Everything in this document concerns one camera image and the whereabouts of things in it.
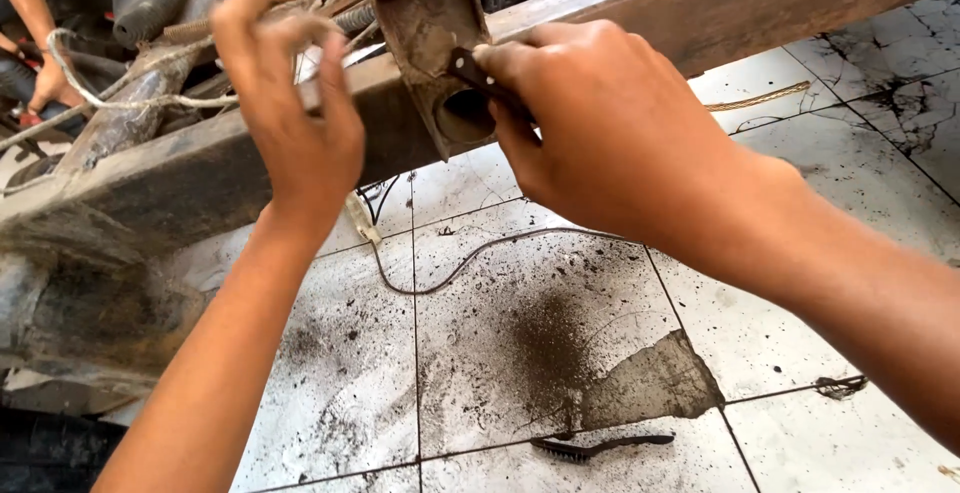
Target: rusty metal frame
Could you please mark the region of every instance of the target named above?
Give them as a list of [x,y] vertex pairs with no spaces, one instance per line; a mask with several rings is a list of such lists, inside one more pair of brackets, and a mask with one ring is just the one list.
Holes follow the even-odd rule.
[[[913,1],[531,0],[489,15],[486,25],[494,41],[503,41],[543,22],[609,19],[643,35],[682,73],[693,76]],[[363,184],[441,159],[393,57],[360,63],[348,70],[348,77],[367,128]],[[308,98],[312,90],[302,93]],[[238,112],[230,112],[106,157],[93,169],[57,175],[29,194],[7,198],[0,203],[0,251],[36,259],[38,264],[54,262],[48,286],[56,286],[74,301],[83,295],[82,303],[89,307],[110,309],[104,289],[117,290],[104,278],[136,272],[151,257],[246,225],[270,196],[269,180],[246,125]],[[70,284],[88,280],[102,284],[70,289]],[[101,294],[90,297],[97,292]],[[47,303],[52,307],[56,302]],[[176,338],[186,335],[182,328],[192,326],[191,319],[195,320],[194,313],[180,317]],[[77,327],[65,320],[51,329],[61,330],[67,338]],[[131,348],[141,343],[133,341]],[[136,378],[151,377],[167,355],[154,355],[146,363],[136,356],[121,360],[107,355],[96,341],[77,345],[70,355],[95,362],[114,376],[125,371]],[[176,346],[163,347],[163,352],[172,356]],[[45,349],[50,355],[58,352],[49,345]],[[39,351],[30,348],[20,354],[28,359],[31,352]]]

